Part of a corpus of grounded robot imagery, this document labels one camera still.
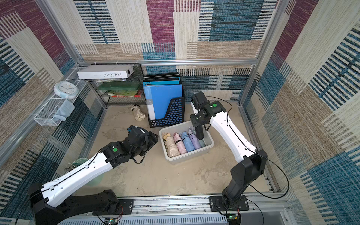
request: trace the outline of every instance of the plastic storage bin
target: plastic storage bin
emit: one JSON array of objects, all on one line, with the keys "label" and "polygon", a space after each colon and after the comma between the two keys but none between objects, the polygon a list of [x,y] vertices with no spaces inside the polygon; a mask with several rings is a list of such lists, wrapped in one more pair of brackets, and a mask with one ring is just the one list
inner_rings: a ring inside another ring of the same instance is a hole
[{"label": "plastic storage bin", "polygon": [[159,131],[159,138],[160,138],[160,142],[161,142],[161,145],[162,145],[162,149],[164,151],[165,158],[171,164],[176,164],[176,163],[179,163],[179,162],[183,162],[183,161],[188,160],[190,158],[194,158],[196,156],[200,156],[202,154],[205,154],[205,153],[207,153],[209,151],[210,148],[212,148],[214,146],[214,140],[212,139],[210,133],[208,131],[204,130],[204,139],[203,140],[204,140],[205,145],[206,145],[204,148],[199,148],[199,149],[194,150],[192,152],[187,152],[185,154],[175,156],[175,157],[172,157],[172,158],[167,156],[165,144],[164,144],[164,141],[162,140],[162,133],[165,133],[165,134],[170,133],[171,136],[173,136],[173,134],[175,132],[177,132],[178,134],[181,134],[184,131],[187,132],[189,130],[189,127],[191,127],[191,126],[192,126],[191,121],[188,121],[188,122],[179,123],[179,124],[176,124],[176,125],[173,125],[173,126],[170,126],[170,127],[165,127],[165,128],[163,128],[163,129],[161,129]]}]

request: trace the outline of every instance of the red wire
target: red wire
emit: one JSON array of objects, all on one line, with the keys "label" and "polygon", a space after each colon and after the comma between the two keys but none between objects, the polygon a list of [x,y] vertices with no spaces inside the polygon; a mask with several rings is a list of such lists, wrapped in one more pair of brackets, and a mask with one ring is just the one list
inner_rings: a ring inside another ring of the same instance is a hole
[{"label": "red wire", "polygon": [[122,218],[122,210],[123,210],[123,208],[122,208],[122,206],[119,206],[119,208],[121,207],[121,212],[120,212],[120,215],[118,216],[118,218],[117,218],[117,221],[119,221],[119,220],[121,220],[121,218]]}]

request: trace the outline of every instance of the wire mesh shelf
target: wire mesh shelf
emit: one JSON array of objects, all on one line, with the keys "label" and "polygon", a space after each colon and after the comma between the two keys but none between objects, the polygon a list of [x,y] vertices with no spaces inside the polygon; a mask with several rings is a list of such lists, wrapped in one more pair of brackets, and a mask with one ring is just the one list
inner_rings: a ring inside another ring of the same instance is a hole
[{"label": "wire mesh shelf", "polygon": [[[134,66],[134,72],[131,74],[130,77],[126,79],[124,82],[128,81],[137,81],[140,83],[139,90],[143,88],[143,80],[144,80],[144,74],[141,68],[140,64],[132,64],[132,63],[112,63],[107,65],[133,65]],[[104,90],[97,90],[97,88],[103,83],[101,80],[99,81],[90,81],[93,88],[96,90],[98,95],[102,98],[103,102],[106,106],[112,106],[112,105],[146,105],[146,100],[144,96],[141,97],[111,97],[107,93],[108,91]]]},{"label": "wire mesh shelf", "polygon": [[86,80],[79,79],[77,72],[82,67],[78,67],[73,70],[72,73],[65,79],[79,89],[78,94],[73,99],[67,99],[59,97],[57,94],[53,94],[52,97],[44,104],[44,106],[39,110],[38,114],[35,116],[34,120],[41,126],[58,126],[62,120],[54,118],[54,115],[61,107],[61,105],[68,100],[71,103],[74,103],[85,85],[87,84]]}]

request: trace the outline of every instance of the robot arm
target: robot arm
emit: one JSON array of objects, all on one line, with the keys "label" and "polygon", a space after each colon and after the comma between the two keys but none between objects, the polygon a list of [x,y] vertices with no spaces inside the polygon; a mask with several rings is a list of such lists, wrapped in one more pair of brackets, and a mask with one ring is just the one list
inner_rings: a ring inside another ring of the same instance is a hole
[{"label": "robot arm", "polygon": [[118,199],[112,190],[79,197],[71,194],[121,163],[134,160],[137,155],[145,157],[158,141],[157,135],[143,128],[130,126],[128,130],[129,135],[124,141],[109,143],[71,172],[43,185],[35,183],[29,187],[31,210],[37,225],[56,225],[66,218],[87,212],[115,214],[119,210]]},{"label": "robot arm", "polygon": [[198,139],[203,139],[203,129],[206,124],[213,126],[223,137],[234,154],[238,164],[230,173],[232,180],[222,191],[222,205],[225,209],[236,208],[239,202],[246,202],[243,192],[247,186],[264,173],[267,154],[258,151],[236,128],[228,113],[219,101],[210,103],[204,93],[198,92],[191,97],[194,114],[190,115]]},{"label": "robot arm", "polygon": [[[246,140],[228,118],[225,108],[219,101],[210,103],[204,93],[199,92],[192,96],[192,107],[196,114],[192,114],[190,118],[196,129],[197,138],[203,139],[202,126],[210,124],[226,141],[238,162],[231,169],[230,184],[223,190],[222,198],[216,197],[214,201],[218,201],[218,204],[214,205],[221,204],[224,209],[237,210],[237,206],[242,204],[242,210],[248,210],[246,197],[242,194],[252,181],[263,174],[267,157],[265,151],[257,151]],[[79,197],[72,197],[71,194],[121,163],[134,160],[137,155],[145,156],[158,141],[157,135],[143,128],[130,126],[129,129],[131,131],[124,141],[109,143],[94,157],[71,172],[43,185],[35,183],[29,187],[30,205],[37,225],[56,225],[68,217],[92,211],[106,211],[110,215],[118,212],[118,200],[112,190]],[[219,209],[223,211],[221,207],[211,206],[211,210]]]}]

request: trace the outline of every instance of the mounting plate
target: mounting plate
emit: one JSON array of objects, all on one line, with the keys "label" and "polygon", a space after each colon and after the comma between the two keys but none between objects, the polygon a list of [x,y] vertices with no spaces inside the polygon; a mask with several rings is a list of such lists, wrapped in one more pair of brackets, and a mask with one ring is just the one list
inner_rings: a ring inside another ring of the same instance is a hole
[{"label": "mounting plate", "polygon": [[[132,212],[132,206],[134,203],[134,199],[119,199],[119,206],[122,206],[122,214],[123,215],[131,215]],[[93,216],[105,216],[105,215],[120,215],[121,213],[121,207],[115,212],[109,214],[108,212],[93,212]]]},{"label": "mounting plate", "polygon": [[[225,211],[237,211],[237,208],[225,208],[224,204],[222,203],[222,196],[210,196],[210,209],[212,212],[225,212]],[[238,202],[238,207],[240,211],[247,211],[249,210],[249,204],[247,202],[246,196],[242,196],[240,201]]]}]

